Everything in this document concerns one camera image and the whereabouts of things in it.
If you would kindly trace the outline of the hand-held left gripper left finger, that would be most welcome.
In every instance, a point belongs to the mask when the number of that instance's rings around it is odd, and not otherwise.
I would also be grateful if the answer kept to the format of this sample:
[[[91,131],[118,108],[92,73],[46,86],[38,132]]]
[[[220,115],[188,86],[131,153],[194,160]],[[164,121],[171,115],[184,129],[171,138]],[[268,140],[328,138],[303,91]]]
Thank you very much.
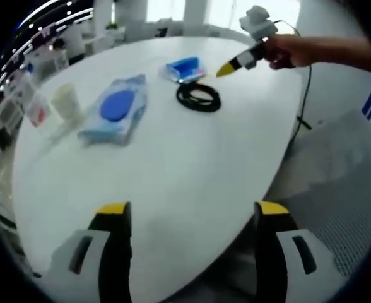
[[[131,204],[102,206],[53,253],[42,290],[53,302],[130,302]]]

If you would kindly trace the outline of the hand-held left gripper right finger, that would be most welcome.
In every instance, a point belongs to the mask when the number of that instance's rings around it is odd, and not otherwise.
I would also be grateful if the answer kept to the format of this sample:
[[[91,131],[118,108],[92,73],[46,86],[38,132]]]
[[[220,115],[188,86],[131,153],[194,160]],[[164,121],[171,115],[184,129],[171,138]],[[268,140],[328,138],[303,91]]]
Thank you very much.
[[[258,302],[327,302],[339,289],[334,254],[284,206],[254,204]]]

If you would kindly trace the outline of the person's right hand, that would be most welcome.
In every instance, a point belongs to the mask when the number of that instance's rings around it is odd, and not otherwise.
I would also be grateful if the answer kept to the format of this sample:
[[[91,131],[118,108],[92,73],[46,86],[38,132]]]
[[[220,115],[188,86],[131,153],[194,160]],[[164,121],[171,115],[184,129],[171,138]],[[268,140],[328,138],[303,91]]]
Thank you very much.
[[[301,40],[296,35],[273,35],[264,43],[264,59],[273,70],[305,67],[300,53]]]

